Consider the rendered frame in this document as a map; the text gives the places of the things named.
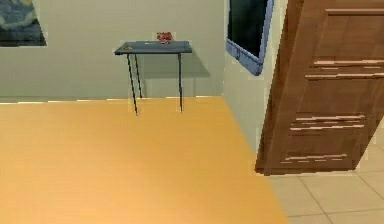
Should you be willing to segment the dark grey thin-legged table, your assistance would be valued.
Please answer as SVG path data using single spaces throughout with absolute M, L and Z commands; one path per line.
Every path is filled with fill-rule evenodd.
M 132 47 L 132 50 L 123 50 L 124 46 Z M 137 84 L 139 88 L 139 97 L 143 98 L 141 79 L 138 68 L 138 55 L 176 55 L 178 60 L 178 92 L 180 111 L 183 111 L 183 85 L 182 85 L 182 55 L 191 54 L 192 47 L 188 41 L 170 41 L 168 44 L 162 44 L 160 41 L 129 41 L 123 43 L 113 51 L 115 56 L 126 56 L 128 74 L 132 92 L 135 115 L 138 115 L 137 97 L 133 83 L 133 72 L 130 56 L 134 56 Z

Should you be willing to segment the red flower bowl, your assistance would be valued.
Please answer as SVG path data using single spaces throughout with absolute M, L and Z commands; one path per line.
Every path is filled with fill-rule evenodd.
M 171 32 L 158 32 L 157 33 L 157 39 L 162 44 L 168 44 L 170 41 L 173 40 L 173 36 Z

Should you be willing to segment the blue framed wall television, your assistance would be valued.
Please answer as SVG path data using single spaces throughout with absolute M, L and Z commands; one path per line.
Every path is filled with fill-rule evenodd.
M 226 50 L 253 76 L 262 73 L 274 0 L 228 0 Z

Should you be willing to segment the blue framed wall painting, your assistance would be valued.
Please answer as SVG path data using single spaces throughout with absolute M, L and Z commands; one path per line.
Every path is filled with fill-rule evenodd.
M 0 0 L 0 47 L 46 46 L 32 0 Z

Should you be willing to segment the brown wooden room door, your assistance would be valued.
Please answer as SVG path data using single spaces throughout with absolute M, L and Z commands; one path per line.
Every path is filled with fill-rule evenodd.
M 384 0 L 288 0 L 255 164 L 357 167 L 384 117 Z

